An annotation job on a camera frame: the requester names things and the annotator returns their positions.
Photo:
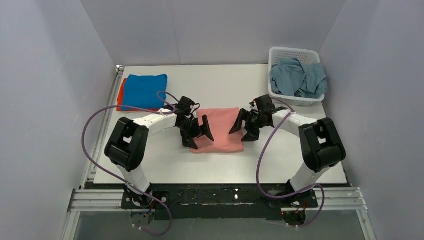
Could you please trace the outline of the pink t shirt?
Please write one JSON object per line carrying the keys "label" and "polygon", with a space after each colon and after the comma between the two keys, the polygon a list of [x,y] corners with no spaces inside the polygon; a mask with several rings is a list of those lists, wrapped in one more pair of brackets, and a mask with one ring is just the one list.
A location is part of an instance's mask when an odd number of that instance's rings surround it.
{"label": "pink t shirt", "polygon": [[238,107],[199,109],[197,111],[199,121],[202,121],[203,115],[207,116],[214,141],[207,136],[195,138],[194,142],[198,149],[192,148],[190,152],[194,154],[243,152],[243,132],[229,133],[237,120],[239,111]]}

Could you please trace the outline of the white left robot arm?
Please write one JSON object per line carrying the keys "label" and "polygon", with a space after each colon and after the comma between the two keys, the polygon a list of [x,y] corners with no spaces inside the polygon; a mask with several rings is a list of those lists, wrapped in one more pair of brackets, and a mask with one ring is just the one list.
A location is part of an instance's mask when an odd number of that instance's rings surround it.
{"label": "white left robot arm", "polygon": [[121,171],[128,188],[147,192],[151,187],[143,168],[147,141],[150,137],[171,128],[180,130],[182,145],[197,150],[195,138],[206,136],[214,141],[208,117],[197,117],[195,102],[182,96],[178,103],[164,106],[157,114],[129,119],[122,117],[116,123],[106,144],[104,154]]}

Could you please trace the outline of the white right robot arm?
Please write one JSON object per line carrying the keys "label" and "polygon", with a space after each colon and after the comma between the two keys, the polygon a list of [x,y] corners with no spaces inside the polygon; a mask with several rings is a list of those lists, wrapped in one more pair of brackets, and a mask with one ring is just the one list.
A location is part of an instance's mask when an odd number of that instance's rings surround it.
{"label": "white right robot arm", "polygon": [[[317,180],[328,169],[335,167],[346,158],[346,150],[332,119],[315,119],[302,116],[289,106],[277,107],[275,98],[263,95],[250,103],[250,110],[242,108],[229,134],[245,130],[243,142],[254,142],[260,137],[260,130],[272,127],[274,130],[260,153],[256,167],[256,184],[260,192],[271,199],[279,200],[309,192],[317,186]],[[287,181],[284,195],[266,193],[260,183],[262,159],[272,137],[284,130],[300,140],[303,164],[297,173]]]}

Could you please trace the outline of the grey-blue t shirt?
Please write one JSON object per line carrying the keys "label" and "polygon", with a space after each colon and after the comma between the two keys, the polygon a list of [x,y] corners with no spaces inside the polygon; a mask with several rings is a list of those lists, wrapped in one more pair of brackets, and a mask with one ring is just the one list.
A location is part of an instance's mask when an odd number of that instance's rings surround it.
{"label": "grey-blue t shirt", "polygon": [[272,91],[277,95],[319,99],[328,91],[322,63],[304,64],[297,58],[281,58],[269,72]]}

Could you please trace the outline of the folded blue t shirt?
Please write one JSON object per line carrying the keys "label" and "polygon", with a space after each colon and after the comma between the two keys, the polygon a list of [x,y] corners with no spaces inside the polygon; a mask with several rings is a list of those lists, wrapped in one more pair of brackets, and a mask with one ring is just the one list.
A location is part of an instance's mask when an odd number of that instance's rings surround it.
{"label": "folded blue t shirt", "polygon": [[160,75],[129,75],[124,85],[123,107],[121,110],[129,110],[127,106],[142,109],[160,109],[164,102],[159,96],[166,99],[164,92],[167,90],[168,76]]}

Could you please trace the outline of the folded orange t shirt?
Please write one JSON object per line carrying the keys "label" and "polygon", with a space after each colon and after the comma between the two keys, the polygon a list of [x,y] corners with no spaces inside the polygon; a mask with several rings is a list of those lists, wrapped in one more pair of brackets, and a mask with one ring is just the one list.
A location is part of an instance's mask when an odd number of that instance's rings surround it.
{"label": "folded orange t shirt", "polygon": [[[127,78],[124,78],[121,85],[120,85],[120,89],[118,92],[118,96],[117,96],[117,105],[123,105],[123,99],[124,99],[124,88],[125,88],[125,83],[127,81]],[[150,111],[155,111],[157,112],[159,109],[153,109],[153,108],[147,108]],[[117,112],[125,112],[125,111],[138,111],[136,109],[129,109],[129,110],[122,110],[120,107],[116,108]]]}

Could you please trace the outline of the white plastic basket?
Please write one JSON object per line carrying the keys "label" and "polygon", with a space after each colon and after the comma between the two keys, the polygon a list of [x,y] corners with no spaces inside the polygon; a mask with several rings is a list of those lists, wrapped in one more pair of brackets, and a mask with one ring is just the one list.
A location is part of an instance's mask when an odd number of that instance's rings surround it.
{"label": "white plastic basket", "polygon": [[304,106],[308,107],[315,102],[322,102],[325,98],[323,94],[318,99],[312,98],[301,98],[301,97],[291,97],[285,95],[279,95],[272,91],[270,84],[270,70],[273,65],[276,65],[282,58],[296,58],[304,64],[316,64],[320,63],[319,54],[312,50],[306,49],[297,49],[297,48],[287,48],[287,47],[273,47],[269,51],[268,59],[268,91],[269,95],[279,99],[289,105]]}

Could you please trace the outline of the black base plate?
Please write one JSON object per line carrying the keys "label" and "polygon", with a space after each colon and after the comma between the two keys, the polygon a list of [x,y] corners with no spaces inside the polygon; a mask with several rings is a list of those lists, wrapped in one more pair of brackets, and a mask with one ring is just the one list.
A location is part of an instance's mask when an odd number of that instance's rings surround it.
{"label": "black base plate", "polygon": [[265,219],[280,221],[287,212],[319,206],[315,193],[290,199],[269,199],[256,184],[153,184],[153,196],[164,200],[174,220]]}

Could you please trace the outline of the aluminium frame rail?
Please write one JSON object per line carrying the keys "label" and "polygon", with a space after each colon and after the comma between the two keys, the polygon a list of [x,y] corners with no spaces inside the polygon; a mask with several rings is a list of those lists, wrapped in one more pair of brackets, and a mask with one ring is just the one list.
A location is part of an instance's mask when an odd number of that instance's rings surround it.
{"label": "aluminium frame rail", "polygon": [[[167,89],[175,95],[198,98],[208,108],[240,106],[249,97],[268,92],[268,66],[247,65],[187,65],[133,66],[119,70],[103,106],[116,102],[120,85],[129,75],[168,75]],[[176,164],[184,171],[181,177],[162,176],[162,169],[148,163],[156,174],[157,183],[243,183],[254,181],[257,161],[252,157],[235,158],[224,169],[222,158],[202,163],[198,169],[187,160]],[[281,221],[260,218],[200,217],[177,219],[172,222],[166,240],[373,240],[375,233],[368,209],[358,187],[325,188],[325,204],[318,218],[310,225],[293,228]],[[151,240],[153,236],[133,227],[131,212],[120,209],[118,198],[122,191],[113,187],[90,190],[83,186],[73,196],[62,233],[64,240]]]}

